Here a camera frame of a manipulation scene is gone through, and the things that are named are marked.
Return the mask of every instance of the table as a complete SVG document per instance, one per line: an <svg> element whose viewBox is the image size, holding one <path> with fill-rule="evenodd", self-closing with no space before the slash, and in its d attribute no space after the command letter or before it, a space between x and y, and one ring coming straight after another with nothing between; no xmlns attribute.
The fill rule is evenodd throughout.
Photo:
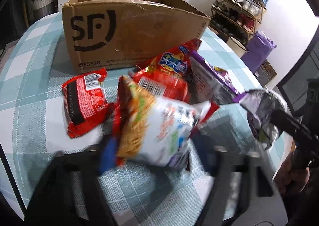
<svg viewBox="0 0 319 226"><path fill-rule="evenodd" d="M238 56L208 28L202 41L199 53L212 65L227 69L239 91L261 88ZM115 101L118 77L128 70L108 71L104 82L108 101ZM68 137L61 85L75 75L66 48L61 13L34 23L17 43L0 74L0 143L25 206L56 151L81 151L111 131L109 119L82 137ZM246 112L238 104L222 106L203 130L217 143L241 153L253 150L256 144ZM189 148L191 172L167 172L127 162L124 167L99 178L119 225L194 224L213 178L203 171L192 143ZM279 139L269 151L274 170L283 152L284 143ZM85 217L78 176L74 174L77 209L78 214ZM0 178L1 192L23 217L2 164ZM236 186L227 205L226 218L233 212L235 198Z"/></svg>

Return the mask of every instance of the purple bag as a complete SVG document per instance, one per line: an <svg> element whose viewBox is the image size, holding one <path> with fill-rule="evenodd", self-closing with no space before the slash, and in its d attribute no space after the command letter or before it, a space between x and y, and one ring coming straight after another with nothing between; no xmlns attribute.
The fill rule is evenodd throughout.
<svg viewBox="0 0 319 226"><path fill-rule="evenodd" d="M260 65L266 60L272 49L276 48L272 40L266 37L264 32L258 31L253 39L248 42L248 51L241 57L246 66L255 73Z"/></svg>
<svg viewBox="0 0 319 226"><path fill-rule="evenodd" d="M239 92L234 88L228 72L211 66L196 51L189 53L197 99L200 102L212 100L218 105L230 104Z"/></svg>

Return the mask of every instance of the red snack bag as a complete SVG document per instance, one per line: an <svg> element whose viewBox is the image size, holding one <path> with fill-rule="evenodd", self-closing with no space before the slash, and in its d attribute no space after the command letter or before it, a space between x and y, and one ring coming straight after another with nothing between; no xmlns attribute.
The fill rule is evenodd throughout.
<svg viewBox="0 0 319 226"><path fill-rule="evenodd" d="M62 85L71 138L86 134L113 112L114 104L107 103L101 87L106 75L102 68L73 77Z"/></svg>
<svg viewBox="0 0 319 226"><path fill-rule="evenodd" d="M183 78L190 69L190 61L188 53L191 50L197 51L202 41L199 39L192 39L178 47L174 47L167 52L157 55L153 59L149 59L139 65L140 69L149 66L151 71L160 70L167 75L173 75L177 78Z"/></svg>
<svg viewBox="0 0 319 226"><path fill-rule="evenodd" d="M167 75L159 70L148 72L145 68L132 76L132 79L155 96L164 96L184 102L189 101L186 81Z"/></svg>

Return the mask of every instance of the printed phone number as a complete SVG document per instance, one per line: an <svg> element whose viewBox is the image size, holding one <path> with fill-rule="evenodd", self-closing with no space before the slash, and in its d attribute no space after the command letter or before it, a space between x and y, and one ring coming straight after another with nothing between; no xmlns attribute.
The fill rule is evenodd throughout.
<svg viewBox="0 0 319 226"><path fill-rule="evenodd" d="M95 66L95 65L99 65L100 61L96 61L96 62L87 62L87 63L79 63L79 67L83 68L86 66Z"/></svg>

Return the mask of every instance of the shoe rack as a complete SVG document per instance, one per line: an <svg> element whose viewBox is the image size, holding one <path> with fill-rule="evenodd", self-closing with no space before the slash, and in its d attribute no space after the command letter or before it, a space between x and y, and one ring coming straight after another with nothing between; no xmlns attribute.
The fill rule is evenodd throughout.
<svg viewBox="0 0 319 226"><path fill-rule="evenodd" d="M247 40L250 41L253 38L254 34L256 33L256 30L257 30L258 26L262 23L263 15L267 11L267 9L264 7L264 4L263 4L262 1L259 1L259 0L247 0L247 1L249 1L251 4L259 6L262 9L262 11L257 16L253 16L248 11L242 9L241 7L239 7L238 5L234 4L230 0L216 0L216 2L218 2L220 4L227 3L233 9L237 10L239 15L240 14L244 14L247 17L253 19L255 21L254 22L255 24L254 24L253 29L251 29L251 30L245 29L243 26L239 25L236 21L234 21L234 20L230 19L229 17L225 16L225 12L223 12L223 11L220 11L220 10L218 10L216 8L213 8L213 7L211 7L211 11L212 11L213 16L215 16L216 14L219 14L223 18L227 19L229 22L233 23L238 28L242 29L247 34Z"/></svg>

